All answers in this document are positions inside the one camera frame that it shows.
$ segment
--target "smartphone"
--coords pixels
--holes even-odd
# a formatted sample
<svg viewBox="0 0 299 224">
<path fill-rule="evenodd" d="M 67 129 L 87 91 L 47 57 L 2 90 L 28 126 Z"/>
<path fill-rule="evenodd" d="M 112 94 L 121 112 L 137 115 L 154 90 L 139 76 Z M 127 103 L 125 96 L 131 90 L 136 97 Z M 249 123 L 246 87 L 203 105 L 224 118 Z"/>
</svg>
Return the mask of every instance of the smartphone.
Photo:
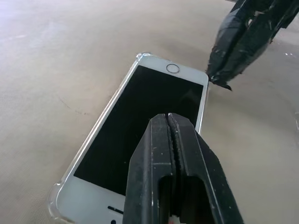
<svg viewBox="0 0 299 224">
<path fill-rule="evenodd" d="M 150 53 L 137 55 L 60 183 L 50 215 L 63 223 L 121 224 L 128 166 L 151 118 L 177 113 L 200 132 L 208 76 Z"/>
</svg>

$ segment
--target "black plastic jaw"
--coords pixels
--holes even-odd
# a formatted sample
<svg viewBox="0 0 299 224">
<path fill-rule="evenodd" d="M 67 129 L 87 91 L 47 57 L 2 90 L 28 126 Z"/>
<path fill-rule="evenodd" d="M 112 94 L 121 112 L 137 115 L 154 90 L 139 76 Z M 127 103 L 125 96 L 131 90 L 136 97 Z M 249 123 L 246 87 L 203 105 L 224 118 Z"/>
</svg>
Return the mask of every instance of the black plastic jaw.
<svg viewBox="0 0 299 224">
<path fill-rule="evenodd" d="M 123 224 L 243 224 L 216 155 L 191 122 L 159 114 L 130 161 Z"/>
</svg>

